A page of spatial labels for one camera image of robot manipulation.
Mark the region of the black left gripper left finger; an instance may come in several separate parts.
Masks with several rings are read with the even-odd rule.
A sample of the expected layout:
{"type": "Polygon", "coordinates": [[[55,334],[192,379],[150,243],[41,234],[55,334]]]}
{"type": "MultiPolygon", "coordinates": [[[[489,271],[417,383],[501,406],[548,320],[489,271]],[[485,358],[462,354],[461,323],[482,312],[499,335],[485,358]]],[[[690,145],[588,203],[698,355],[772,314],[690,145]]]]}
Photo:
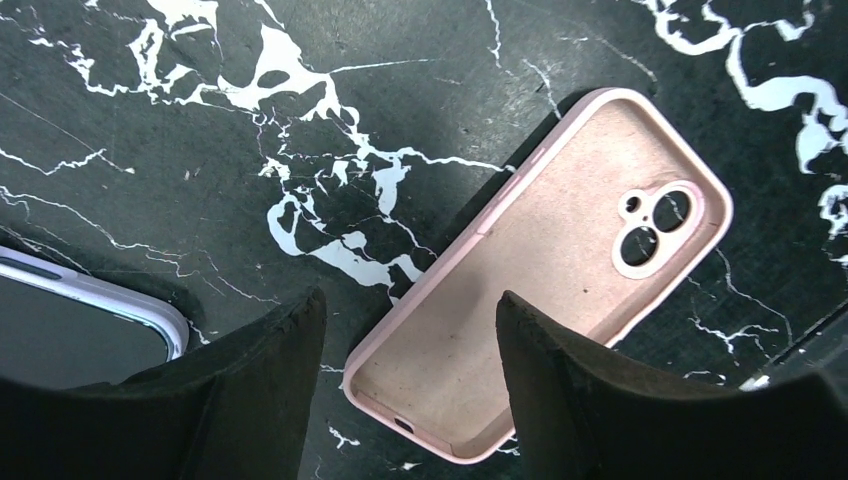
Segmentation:
{"type": "Polygon", "coordinates": [[[126,381],[1,384],[5,479],[294,479],[327,326],[324,292],[126,381]]]}

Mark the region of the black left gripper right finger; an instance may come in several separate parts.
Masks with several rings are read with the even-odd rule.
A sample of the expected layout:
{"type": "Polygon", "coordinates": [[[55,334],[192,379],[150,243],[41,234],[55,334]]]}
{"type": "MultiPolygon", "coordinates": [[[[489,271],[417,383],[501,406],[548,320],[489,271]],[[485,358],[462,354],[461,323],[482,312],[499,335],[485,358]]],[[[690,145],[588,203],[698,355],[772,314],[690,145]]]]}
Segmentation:
{"type": "Polygon", "coordinates": [[[570,330],[514,292],[496,307],[528,479],[843,479],[847,379],[752,391],[689,380],[570,330]]]}

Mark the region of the pink phone case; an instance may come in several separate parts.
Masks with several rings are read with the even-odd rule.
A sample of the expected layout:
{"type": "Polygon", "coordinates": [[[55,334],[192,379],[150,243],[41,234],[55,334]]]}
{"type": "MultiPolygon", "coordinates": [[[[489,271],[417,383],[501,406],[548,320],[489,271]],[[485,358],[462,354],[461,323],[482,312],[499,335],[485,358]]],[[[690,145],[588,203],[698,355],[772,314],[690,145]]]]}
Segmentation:
{"type": "Polygon", "coordinates": [[[353,349],[358,409],[456,464],[514,433],[496,336],[511,291],[611,347],[717,246],[728,188],[642,94],[589,92],[353,349]]]}

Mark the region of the black phone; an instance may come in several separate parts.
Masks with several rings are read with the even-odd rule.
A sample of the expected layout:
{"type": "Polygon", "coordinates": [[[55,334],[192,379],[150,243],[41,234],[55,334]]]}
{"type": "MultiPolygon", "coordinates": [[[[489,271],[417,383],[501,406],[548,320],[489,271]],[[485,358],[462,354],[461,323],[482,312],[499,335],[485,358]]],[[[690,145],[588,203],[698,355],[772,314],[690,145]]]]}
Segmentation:
{"type": "Polygon", "coordinates": [[[1,377],[49,389],[118,384],[169,359],[155,330],[10,279],[1,280],[1,377]]]}

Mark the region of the lavender phone case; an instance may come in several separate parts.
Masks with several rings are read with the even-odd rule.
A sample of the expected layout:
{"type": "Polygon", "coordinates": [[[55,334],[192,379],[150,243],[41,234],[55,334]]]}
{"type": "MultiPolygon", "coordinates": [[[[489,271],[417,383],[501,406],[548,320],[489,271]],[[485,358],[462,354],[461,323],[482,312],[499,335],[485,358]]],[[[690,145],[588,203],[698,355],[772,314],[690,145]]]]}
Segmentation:
{"type": "Polygon", "coordinates": [[[1,280],[3,278],[105,310],[155,330],[167,344],[169,359],[165,363],[180,358],[186,351],[187,319],[173,306],[155,297],[7,247],[1,250],[1,280]]]}

